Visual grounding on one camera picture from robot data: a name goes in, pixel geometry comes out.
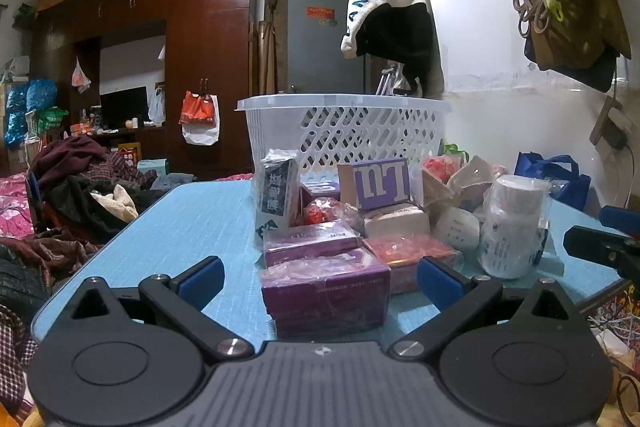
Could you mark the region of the red box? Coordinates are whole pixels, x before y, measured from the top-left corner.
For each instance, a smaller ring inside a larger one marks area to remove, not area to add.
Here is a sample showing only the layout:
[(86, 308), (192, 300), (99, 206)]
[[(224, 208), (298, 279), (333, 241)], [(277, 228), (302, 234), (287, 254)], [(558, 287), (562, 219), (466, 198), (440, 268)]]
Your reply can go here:
[(402, 236), (399, 234), (376, 239), (363, 239), (370, 253), (390, 268), (390, 295), (412, 293), (419, 289), (416, 267), (423, 257), (432, 257), (450, 268), (462, 260), (457, 249), (440, 243), (427, 234)]

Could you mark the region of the dark blue white carton box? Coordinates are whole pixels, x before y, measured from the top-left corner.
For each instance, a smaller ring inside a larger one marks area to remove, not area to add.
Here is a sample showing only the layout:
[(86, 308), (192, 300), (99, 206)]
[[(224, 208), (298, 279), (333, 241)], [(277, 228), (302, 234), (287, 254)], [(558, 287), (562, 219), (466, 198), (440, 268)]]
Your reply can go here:
[(287, 230), (297, 219), (300, 172), (296, 150), (272, 148), (253, 176), (254, 243), (262, 247), (271, 230)]

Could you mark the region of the white round packet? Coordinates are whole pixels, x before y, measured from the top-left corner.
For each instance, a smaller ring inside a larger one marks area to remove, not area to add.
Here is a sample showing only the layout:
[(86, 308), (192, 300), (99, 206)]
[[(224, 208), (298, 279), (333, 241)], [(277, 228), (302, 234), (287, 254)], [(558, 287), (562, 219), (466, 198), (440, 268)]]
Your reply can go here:
[(480, 220), (469, 211), (448, 207), (432, 230), (435, 239), (457, 251), (475, 251), (480, 245)]

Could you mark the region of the blue shopping bag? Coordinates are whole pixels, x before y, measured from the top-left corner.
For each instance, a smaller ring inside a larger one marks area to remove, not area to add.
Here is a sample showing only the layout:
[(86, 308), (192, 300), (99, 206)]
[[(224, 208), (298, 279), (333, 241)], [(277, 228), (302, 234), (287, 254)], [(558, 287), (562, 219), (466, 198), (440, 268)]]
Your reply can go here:
[(579, 211), (585, 209), (591, 178), (580, 171), (578, 162), (570, 155), (544, 158), (535, 152), (521, 152), (514, 174), (547, 181), (553, 199)]

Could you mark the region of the beige wrapped box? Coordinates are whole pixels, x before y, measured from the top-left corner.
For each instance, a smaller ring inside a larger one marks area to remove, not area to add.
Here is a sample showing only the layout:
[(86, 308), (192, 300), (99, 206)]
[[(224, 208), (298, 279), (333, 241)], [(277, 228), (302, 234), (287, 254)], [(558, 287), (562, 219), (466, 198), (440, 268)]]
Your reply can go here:
[(428, 214), (411, 202), (368, 211), (363, 216), (363, 226), (368, 239), (431, 233)]

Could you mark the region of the teal tissue box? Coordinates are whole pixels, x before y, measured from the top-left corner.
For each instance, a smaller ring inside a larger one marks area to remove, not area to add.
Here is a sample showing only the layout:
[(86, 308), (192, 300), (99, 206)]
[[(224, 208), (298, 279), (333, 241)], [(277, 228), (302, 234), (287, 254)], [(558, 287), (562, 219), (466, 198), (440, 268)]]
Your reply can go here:
[(169, 172), (166, 158), (142, 159), (137, 163), (137, 169), (141, 173), (155, 171), (157, 176), (165, 176)]

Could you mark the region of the purple white letter box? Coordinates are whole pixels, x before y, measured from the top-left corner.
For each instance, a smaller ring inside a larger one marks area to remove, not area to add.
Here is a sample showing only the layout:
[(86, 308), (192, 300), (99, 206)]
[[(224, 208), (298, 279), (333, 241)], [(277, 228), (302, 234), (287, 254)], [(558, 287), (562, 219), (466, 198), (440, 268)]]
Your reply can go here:
[(338, 165), (337, 173), (341, 202), (358, 210), (375, 210), (410, 200), (410, 176), (405, 158)]

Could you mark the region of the purple box behind front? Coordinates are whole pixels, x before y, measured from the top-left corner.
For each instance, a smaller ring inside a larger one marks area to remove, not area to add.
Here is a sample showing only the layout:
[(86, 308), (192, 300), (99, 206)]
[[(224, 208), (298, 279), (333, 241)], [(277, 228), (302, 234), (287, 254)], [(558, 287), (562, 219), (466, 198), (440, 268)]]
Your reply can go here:
[(292, 260), (335, 256), (361, 246), (360, 236), (343, 222), (302, 225), (288, 230), (270, 230), (262, 242), (267, 268)]

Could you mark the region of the red and white hanging bag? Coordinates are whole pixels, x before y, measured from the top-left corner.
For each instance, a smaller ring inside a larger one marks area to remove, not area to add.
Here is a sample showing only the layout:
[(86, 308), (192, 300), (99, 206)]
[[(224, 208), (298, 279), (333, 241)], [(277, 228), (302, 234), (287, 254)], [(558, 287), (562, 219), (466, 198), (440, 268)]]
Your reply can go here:
[(213, 146), (219, 140), (220, 117), (216, 95), (186, 92), (179, 124), (184, 141), (195, 146)]

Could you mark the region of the black television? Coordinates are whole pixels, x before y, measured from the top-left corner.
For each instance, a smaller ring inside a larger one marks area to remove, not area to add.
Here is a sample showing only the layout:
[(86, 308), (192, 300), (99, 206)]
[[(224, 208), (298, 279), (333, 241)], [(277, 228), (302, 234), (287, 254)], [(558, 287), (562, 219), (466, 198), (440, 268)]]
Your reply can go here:
[(148, 119), (148, 97), (145, 87), (137, 87), (102, 94), (101, 116), (107, 129), (125, 129), (126, 122), (137, 118), (138, 123)]

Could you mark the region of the white plastic lattice basket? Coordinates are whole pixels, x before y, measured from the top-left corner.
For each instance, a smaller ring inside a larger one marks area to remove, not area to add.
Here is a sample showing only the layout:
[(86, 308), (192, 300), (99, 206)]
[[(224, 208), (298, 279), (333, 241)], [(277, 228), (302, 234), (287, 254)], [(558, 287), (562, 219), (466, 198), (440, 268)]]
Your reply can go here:
[(394, 157), (419, 165), (435, 156), (450, 104), (430, 98), (307, 93), (252, 96), (246, 117), (254, 166), (270, 150), (295, 150), (304, 180), (337, 177), (337, 167)]

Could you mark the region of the blue plastic bags stack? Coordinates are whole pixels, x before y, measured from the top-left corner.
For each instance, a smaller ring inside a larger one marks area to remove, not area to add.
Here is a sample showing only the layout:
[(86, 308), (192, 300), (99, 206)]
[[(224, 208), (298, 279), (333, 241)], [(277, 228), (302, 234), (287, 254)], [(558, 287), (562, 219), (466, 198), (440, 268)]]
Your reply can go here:
[(15, 150), (26, 139), (26, 114), (52, 107), (58, 96), (58, 87), (48, 78), (11, 82), (9, 87), (6, 91), (6, 129), (3, 141), (6, 148)]

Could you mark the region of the black hanging garment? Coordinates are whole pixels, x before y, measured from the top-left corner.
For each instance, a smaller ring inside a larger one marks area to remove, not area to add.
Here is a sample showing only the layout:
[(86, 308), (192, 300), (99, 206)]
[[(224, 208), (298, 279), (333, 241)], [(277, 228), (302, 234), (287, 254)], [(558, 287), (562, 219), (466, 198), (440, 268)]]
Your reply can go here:
[(356, 32), (357, 54), (402, 65), (410, 90), (427, 96), (437, 80), (439, 58), (434, 18), (424, 2), (372, 10)]

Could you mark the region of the grey metal door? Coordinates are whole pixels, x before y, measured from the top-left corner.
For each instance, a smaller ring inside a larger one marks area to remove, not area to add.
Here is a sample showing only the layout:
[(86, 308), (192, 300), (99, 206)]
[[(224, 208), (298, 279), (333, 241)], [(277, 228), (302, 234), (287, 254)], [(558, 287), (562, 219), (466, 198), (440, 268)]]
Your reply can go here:
[(288, 93), (363, 93), (362, 57), (346, 58), (347, 0), (286, 0)]

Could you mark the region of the dark red wooden wardrobe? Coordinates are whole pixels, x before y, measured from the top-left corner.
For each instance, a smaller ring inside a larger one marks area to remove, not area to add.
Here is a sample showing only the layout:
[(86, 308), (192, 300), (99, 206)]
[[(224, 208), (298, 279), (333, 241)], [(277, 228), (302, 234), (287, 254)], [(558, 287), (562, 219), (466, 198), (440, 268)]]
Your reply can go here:
[[(58, 104), (76, 124), (98, 103), (101, 52), (110, 44), (164, 36), (166, 122), (143, 135), (144, 153), (159, 153), (171, 169), (213, 180), (253, 167), (244, 116), (236, 104), (256, 89), (256, 0), (64, 0), (36, 16), (30, 73), (58, 86)], [(219, 139), (186, 143), (179, 124), (186, 92), (218, 98)]]

